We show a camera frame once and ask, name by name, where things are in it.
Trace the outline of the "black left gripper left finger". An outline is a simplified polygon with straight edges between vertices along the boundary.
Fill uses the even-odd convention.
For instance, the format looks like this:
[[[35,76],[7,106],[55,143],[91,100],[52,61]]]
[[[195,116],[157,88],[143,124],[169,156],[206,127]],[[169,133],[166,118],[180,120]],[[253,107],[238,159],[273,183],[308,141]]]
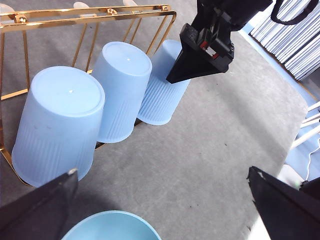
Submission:
[[[0,208],[2,240],[59,240],[78,188],[73,168]]]

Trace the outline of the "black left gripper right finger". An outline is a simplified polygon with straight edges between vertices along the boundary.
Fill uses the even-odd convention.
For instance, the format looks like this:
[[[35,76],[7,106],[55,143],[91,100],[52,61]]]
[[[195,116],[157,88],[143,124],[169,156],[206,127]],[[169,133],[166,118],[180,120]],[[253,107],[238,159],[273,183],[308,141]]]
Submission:
[[[253,204],[272,240],[320,238],[320,179],[303,181],[299,189],[256,166],[248,169]]]

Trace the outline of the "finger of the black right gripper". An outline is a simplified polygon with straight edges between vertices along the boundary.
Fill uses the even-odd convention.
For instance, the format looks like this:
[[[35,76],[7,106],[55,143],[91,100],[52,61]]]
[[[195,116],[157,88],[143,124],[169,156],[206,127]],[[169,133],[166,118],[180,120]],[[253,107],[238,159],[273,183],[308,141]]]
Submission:
[[[197,77],[224,72],[224,60],[218,56],[213,58],[202,49],[193,49],[182,42],[180,51],[166,80],[171,84]]]

